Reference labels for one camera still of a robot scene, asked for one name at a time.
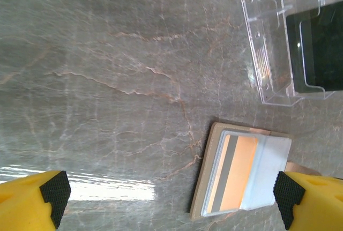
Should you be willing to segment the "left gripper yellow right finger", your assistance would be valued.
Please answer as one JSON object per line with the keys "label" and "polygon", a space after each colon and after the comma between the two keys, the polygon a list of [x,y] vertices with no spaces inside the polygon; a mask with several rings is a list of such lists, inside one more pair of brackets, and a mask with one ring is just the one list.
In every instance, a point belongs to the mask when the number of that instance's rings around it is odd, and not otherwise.
{"label": "left gripper yellow right finger", "polygon": [[285,230],[342,230],[342,179],[279,172],[273,193]]}

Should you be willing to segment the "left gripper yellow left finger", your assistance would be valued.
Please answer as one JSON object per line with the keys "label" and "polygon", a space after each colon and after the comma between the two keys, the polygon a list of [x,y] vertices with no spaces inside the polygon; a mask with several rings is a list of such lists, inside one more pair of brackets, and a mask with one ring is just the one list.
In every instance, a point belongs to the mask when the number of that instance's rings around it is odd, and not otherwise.
{"label": "left gripper yellow left finger", "polygon": [[67,173],[52,170],[1,184],[1,230],[57,230],[71,187]]}

